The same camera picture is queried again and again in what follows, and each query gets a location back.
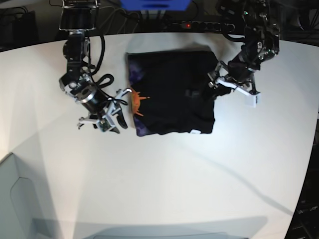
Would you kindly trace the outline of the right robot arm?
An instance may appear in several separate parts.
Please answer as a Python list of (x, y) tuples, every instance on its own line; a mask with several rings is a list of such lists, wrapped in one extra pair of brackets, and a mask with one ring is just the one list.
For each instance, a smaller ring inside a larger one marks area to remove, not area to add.
[(105, 74), (98, 81), (93, 79), (100, 70), (106, 50), (105, 38), (101, 35), (101, 54), (98, 63), (92, 64), (88, 33), (97, 29), (99, 8), (98, 0), (62, 2), (59, 29), (68, 32), (68, 38), (63, 45), (63, 56), (67, 61), (66, 73), (59, 79), (59, 85), (64, 94), (88, 111), (87, 117), (79, 119), (78, 128), (91, 124), (102, 132), (119, 133), (119, 126), (123, 129), (128, 127), (121, 107), (128, 103), (122, 98), (132, 90), (119, 89), (114, 96), (110, 96), (104, 88), (114, 82), (114, 76)]

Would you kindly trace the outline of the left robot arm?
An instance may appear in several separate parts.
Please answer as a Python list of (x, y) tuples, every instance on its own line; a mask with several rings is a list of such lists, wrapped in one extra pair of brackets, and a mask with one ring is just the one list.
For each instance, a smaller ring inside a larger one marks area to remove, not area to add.
[(209, 96), (213, 99), (238, 91), (255, 106), (261, 93), (255, 72), (279, 54), (280, 29), (271, 16), (267, 0), (220, 0), (220, 31), (231, 42), (242, 43), (240, 52), (228, 63), (219, 61), (208, 73)]

